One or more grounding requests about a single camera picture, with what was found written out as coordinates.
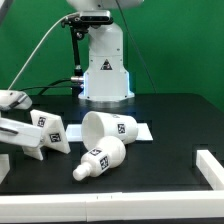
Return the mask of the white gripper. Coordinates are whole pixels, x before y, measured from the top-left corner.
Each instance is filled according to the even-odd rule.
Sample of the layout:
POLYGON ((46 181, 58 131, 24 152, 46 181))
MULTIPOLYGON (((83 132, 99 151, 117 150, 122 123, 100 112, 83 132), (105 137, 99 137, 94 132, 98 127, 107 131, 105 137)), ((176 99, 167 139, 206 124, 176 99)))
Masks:
POLYGON ((0 141, 28 147, 37 147, 42 136, 40 127, 0 118, 0 141))

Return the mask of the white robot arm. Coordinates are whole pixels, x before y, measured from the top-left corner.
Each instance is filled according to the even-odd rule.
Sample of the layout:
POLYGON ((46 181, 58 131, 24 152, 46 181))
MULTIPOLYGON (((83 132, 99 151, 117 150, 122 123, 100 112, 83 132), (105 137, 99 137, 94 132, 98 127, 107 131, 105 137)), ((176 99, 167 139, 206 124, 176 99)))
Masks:
MULTIPOLYGON (((118 103, 130 99, 129 72, 123 65, 123 31, 113 22, 110 11, 135 7, 144 0, 67 0, 76 9, 59 22, 70 27, 72 40, 89 36, 89 67, 81 69, 75 62, 75 79, 83 84, 78 98, 92 103, 118 103)), ((3 111, 27 109, 29 96, 10 88, 0 90, 0 141, 36 147, 41 142, 41 129, 34 125, 6 119, 3 111)))

